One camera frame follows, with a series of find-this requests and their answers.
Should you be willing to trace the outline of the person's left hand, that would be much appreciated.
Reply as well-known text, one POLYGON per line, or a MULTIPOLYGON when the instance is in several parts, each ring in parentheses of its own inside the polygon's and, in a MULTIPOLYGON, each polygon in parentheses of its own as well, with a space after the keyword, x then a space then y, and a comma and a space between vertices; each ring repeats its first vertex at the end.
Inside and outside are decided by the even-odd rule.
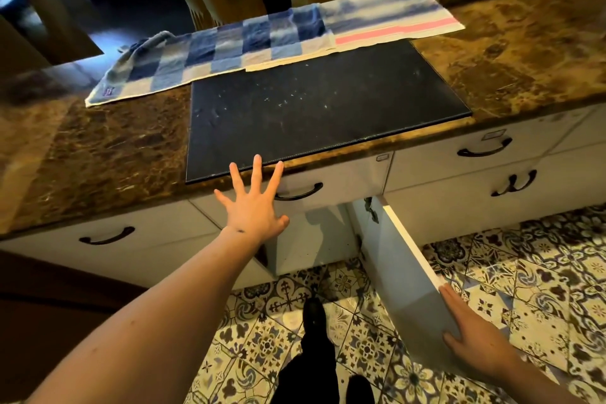
POLYGON ((271 221, 277 217, 274 209, 275 194, 281 182, 284 162, 279 161, 265 190, 261 194, 250 194, 235 163, 229 165, 233 191, 236 194, 235 205, 227 212, 227 228, 230 231, 247 235, 260 245, 271 237, 271 221))

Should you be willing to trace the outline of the person's left forearm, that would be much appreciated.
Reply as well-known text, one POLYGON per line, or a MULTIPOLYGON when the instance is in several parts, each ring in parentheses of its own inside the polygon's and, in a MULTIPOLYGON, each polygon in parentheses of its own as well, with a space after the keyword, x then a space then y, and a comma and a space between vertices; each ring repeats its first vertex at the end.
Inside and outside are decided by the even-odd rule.
POLYGON ((180 404, 237 277, 267 232, 227 226, 80 342, 27 404, 180 404))

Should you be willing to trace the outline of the white towel with pink stripe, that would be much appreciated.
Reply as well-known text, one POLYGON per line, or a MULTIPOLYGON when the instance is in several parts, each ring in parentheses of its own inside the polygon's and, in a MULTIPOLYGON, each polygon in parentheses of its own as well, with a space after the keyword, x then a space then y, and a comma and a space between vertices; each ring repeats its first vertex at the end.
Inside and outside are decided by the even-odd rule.
POLYGON ((268 53, 246 54, 246 72, 311 60, 334 53, 455 33, 465 26, 436 0, 334 0, 288 10, 310 39, 287 40, 268 53))

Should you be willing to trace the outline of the white drawer front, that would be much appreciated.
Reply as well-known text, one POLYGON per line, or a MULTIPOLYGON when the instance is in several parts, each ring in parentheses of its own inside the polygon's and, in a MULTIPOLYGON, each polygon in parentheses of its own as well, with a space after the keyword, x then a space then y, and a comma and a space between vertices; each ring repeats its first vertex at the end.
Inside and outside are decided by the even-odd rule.
POLYGON ((606 142, 606 103, 588 109, 587 116, 575 125, 550 152, 557 154, 606 142))
POLYGON ((536 158, 553 148, 587 113, 588 108, 570 110, 396 151, 384 192, 536 158), (473 152, 496 149, 508 137, 513 141, 499 154, 482 158, 457 155, 463 148, 473 152))
POLYGON ((184 200, 5 240, 0 250, 149 288, 219 232, 184 200))
POLYGON ((278 216, 292 217, 310 210, 336 206, 383 192, 391 163, 392 152, 372 155, 359 160, 289 174, 282 178, 277 193, 283 196, 307 192, 315 183, 322 190, 299 201, 275 201, 278 216))

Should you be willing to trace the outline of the dark brown wooden cabinet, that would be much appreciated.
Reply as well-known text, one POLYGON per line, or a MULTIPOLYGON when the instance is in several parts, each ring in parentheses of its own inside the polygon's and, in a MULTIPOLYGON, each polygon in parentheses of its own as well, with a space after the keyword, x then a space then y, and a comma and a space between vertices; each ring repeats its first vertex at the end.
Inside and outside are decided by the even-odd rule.
POLYGON ((0 403, 26 400, 80 341, 144 291, 0 251, 0 403))

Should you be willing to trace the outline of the white cabinet door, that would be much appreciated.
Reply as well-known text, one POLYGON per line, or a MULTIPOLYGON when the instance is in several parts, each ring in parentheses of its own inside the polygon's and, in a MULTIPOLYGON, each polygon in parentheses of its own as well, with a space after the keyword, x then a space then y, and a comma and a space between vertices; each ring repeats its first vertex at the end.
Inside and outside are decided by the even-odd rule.
POLYGON ((365 211, 364 199, 347 203, 361 260, 408 356, 428 368, 470 378, 469 369, 443 341, 459 334, 439 293, 443 284, 419 246, 382 196, 373 196, 379 224, 365 211))

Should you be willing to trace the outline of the person's right forearm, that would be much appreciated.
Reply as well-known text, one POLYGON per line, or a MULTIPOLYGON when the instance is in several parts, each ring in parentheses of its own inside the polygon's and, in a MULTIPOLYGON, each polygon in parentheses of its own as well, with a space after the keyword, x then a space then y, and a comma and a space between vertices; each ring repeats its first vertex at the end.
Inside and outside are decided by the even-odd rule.
POLYGON ((517 404, 587 404, 517 355, 497 368, 495 382, 517 404))

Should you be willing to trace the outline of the black cutting mat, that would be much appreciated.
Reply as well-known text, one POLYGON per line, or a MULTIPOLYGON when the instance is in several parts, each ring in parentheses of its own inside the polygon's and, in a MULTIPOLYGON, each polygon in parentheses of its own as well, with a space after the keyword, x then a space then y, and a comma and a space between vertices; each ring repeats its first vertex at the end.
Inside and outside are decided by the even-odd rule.
POLYGON ((470 117, 408 40, 195 81, 186 184, 470 117))

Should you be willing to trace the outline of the blue checkered towel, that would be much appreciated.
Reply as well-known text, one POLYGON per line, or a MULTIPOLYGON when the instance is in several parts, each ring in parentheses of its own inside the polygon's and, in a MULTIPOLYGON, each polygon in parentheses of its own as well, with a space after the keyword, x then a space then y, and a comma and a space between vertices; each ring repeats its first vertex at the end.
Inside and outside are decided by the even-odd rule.
POLYGON ((184 35, 162 31, 123 51, 85 106, 143 97, 260 64, 298 61, 334 47, 335 36, 319 4, 184 35))

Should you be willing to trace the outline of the black shoe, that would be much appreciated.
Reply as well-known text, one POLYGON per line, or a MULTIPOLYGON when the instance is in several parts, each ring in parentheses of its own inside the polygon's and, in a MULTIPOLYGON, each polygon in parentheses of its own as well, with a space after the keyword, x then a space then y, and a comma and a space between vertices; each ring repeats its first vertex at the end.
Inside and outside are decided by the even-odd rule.
POLYGON ((302 309, 302 325, 304 338, 328 338, 327 315, 320 299, 316 296, 308 298, 302 309))

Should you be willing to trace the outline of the person's right hand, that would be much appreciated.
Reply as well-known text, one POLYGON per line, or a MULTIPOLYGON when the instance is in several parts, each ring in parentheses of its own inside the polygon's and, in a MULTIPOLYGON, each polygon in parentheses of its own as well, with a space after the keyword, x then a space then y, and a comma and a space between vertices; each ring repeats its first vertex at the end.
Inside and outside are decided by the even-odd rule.
POLYGON ((464 357, 459 359, 496 385, 497 368, 507 358, 517 355, 514 348, 493 324, 474 312, 451 285, 443 284, 438 290, 459 330, 457 336, 451 334, 464 344, 464 357))

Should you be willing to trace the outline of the black trousers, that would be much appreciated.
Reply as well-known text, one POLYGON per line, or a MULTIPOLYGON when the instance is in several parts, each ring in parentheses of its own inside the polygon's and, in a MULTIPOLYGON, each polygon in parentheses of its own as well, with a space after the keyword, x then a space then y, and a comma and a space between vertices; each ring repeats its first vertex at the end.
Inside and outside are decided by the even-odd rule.
POLYGON ((300 345, 279 373, 270 404, 340 404, 335 347, 326 330, 306 331, 300 345))

